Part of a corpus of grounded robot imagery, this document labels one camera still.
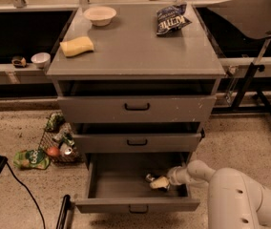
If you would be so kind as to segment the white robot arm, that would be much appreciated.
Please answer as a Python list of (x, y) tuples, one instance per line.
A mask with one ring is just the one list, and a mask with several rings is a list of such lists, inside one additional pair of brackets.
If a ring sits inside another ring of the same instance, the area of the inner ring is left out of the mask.
[(208, 186), (208, 229), (271, 227), (271, 190), (233, 168), (214, 170), (201, 160), (171, 168), (165, 176), (146, 176), (152, 189), (174, 185)]

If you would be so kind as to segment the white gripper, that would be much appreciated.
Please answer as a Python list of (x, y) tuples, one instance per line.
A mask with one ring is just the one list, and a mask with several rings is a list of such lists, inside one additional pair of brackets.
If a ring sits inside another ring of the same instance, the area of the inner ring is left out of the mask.
[(167, 177), (161, 176), (153, 178), (150, 182), (150, 187), (152, 189), (162, 189), (168, 190), (171, 185), (182, 185), (186, 183), (186, 168), (182, 166), (177, 166), (171, 168)]

